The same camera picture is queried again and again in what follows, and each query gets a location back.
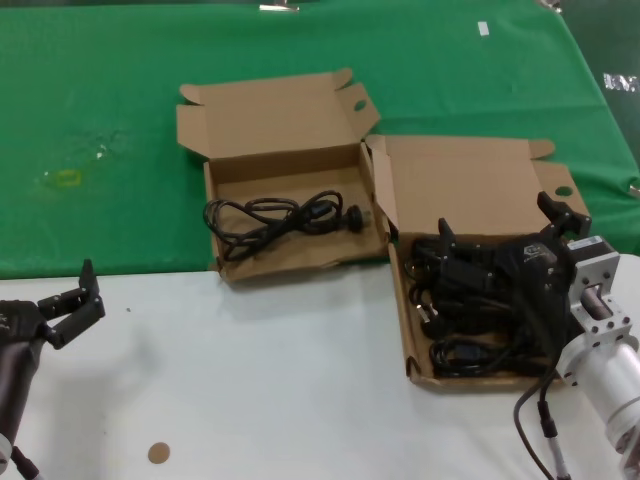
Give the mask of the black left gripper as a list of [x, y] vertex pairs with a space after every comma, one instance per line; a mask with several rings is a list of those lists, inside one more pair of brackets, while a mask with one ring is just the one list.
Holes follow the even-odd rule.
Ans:
[[78, 287], [37, 302], [1, 301], [1, 345], [47, 341], [60, 350], [105, 316], [93, 263], [85, 259]]

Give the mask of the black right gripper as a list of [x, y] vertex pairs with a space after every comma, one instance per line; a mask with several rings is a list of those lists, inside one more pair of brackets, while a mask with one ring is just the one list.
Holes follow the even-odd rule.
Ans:
[[[537, 206], [549, 223], [538, 234], [514, 237], [499, 245], [499, 271], [512, 292], [516, 313], [535, 336], [541, 350], [554, 359], [569, 330], [566, 271], [559, 263], [559, 242], [567, 233], [586, 238], [591, 218], [542, 191]], [[458, 241], [444, 218], [438, 220], [440, 276], [483, 294], [505, 289], [498, 273], [495, 244]]]

